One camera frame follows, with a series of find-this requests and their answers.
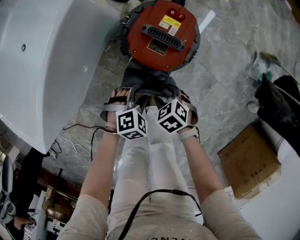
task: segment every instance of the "gray tile floor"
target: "gray tile floor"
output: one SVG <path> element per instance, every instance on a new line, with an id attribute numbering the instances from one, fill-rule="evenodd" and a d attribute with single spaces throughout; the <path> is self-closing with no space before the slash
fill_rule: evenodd
<path id="1" fill-rule="evenodd" d="M 123 4 L 111 2 L 121 11 Z M 300 60 L 300 26 L 284 1 L 280 0 L 187 0 L 186 8 L 197 18 L 198 24 L 210 10 L 215 18 L 202 32 L 201 44 L 196 58 L 183 69 L 173 72 L 176 83 L 191 98 L 199 113 L 198 127 L 202 145 L 212 163 L 218 165 L 217 152 L 227 145 L 248 123 L 256 118 L 246 110 L 247 102 L 253 98 L 259 85 L 251 77 L 251 62 L 254 51 L 266 51 L 277 55 L 291 72 Z M 103 103 L 112 90 L 119 86 L 127 59 L 119 52 L 118 42 L 111 41 L 104 52 L 93 76 L 88 94 L 77 116 L 69 124 L 102 124 L 99 118 Z M 283 74 L 278 67 L 272 67 L 274 78 Z M 79 143 L 90 151 L 93 130 L 74 127 L 63 132 L 63 136 Z M 101 140 L 97 132 L 94 146 Z M 10 134 L 11 141 L 17 141 L 26 152 L 20 139 Z M 43 167 L 81 184 L 89 168 L 89 154 L 59 137 L 63 153 L 58 159 L 46 158 Z M 174 139 L 177 162 L 189 186 L 193 185 L 182 145 Z M 121 155 L 120 142 L 116 166 Z M 117 179 L 116 167 L 114 182 Z"/>

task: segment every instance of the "leg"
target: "leg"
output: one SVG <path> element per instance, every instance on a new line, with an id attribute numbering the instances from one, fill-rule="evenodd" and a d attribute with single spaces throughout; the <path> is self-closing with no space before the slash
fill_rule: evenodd
<path id="1" fill-rule="evenodd" d="M 149 147 L 147 138 L 126 140 L 122 153 L 123 164 L 108 216 L 108 234 L 123 225 L 141 197 L 148 192 Z"/>
<path id="2" fill-rule="evenodd" d="M 158 109 L 151 106 L 147 110 L 151 188 L 188 192 L 187 184 L 176 162 L 172 137 L 156 123 Z M 155 193 L 151 197 L 151 203 L 166 205 L 166 212 L 176 216 L 195 219 L 192 202 L 188 196 Z"/>

